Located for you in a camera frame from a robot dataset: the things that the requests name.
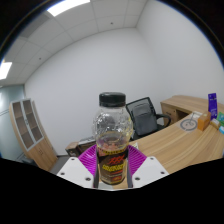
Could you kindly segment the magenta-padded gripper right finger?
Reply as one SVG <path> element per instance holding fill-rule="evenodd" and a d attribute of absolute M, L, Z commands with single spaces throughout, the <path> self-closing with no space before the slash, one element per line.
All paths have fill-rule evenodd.
<path fill-rule="evenodd" d="M 140 188 L 168 175 L 154 157 L 147 157 L 134 146 L 128 146 L 127 183 L 129 188 Z"/>

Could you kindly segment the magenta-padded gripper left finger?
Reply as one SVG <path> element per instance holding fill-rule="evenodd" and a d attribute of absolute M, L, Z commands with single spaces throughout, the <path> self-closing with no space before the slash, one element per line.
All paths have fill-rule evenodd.
<path fill-rule="evenodd" d="M 79 157 L 70 157 L 57 175 L 84 188 L 98 187 L 98 162 L 93 145 Z"/>

